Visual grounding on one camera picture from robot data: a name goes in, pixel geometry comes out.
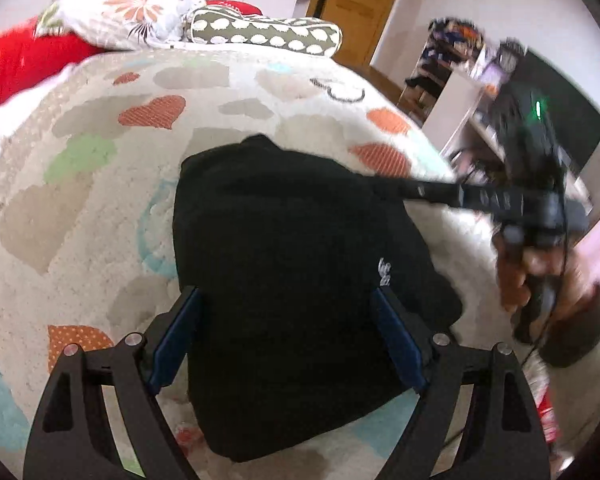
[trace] polka dot pillow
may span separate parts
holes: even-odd
[[[279,20],[208,5],[190,12],[186,40],[193,43],[249,43],[286,48],[314,56],[333,56],[342,44],[342,31],[318,18]]]

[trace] sleeve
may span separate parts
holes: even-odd
[[[555,325],[540,355],[547,363],[560,445],[576,454],[600,422],[600,287],[589,308]]]

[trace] orange heart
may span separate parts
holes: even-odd
[[[109,336],[93,326],[48,325],[47,329],[49,332],[49,356],[47,362],[49,373],[56,366],[60,352],[70,343],[80,345],[85,352],[113,346],[113,341],[109,339]]]
[[[369,110],[366,118],[388,134],[405,134],[410,129],[409,123],[389,108]]]
[[[134,106],[122,112],[118,122],[123,126],[153,126],[171,130],[187,102],[179,95],[157,97],[149,104]]]
[[[125,73],[123,73],[123,75],[118,76],[113,81],[113,86],[131,83],[131,82],[135,81],[136,79],[138,79],[139,77],[140,77],[140,74],[137,74],[135,72],[125,72]]]
[[[383,176],[409,176],[411,163],[407,157],[388,144],[372,142],[350,148],[366,167]]]

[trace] red pillow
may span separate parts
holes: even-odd
[[[34,38],[36,18],[0,34],[0,105],[69,63],[106,52],[75,34]]]
[[[262,16],[262,11],[251,4],[245,2],[236,2],[235,0],[207,0],[207,5],[224,5],[225,7],[231,7],[233,10],[237,10],[243,14],[257,14]]]

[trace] hand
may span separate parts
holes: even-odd
[[[493,237],[493,245],[498,252],[498,284],[500,285],[500,302],[502,307],[511,315],[519,308],[525,306],[531,292],[525,285],[526,276],[555,275],[562,272],[564,250],[556,247],[551,250],[541,251],[525,249],[521,262],[507,259],[506,247],[500,235]],[[586,261],[574,250],[567,256],[567,266],[564,281],[560,288],[558,303],[550,319],[553,323],[565,320],[586,308],[595,295],[596,287],[591,279]],[[539,327],[532,332],[539,333]]]

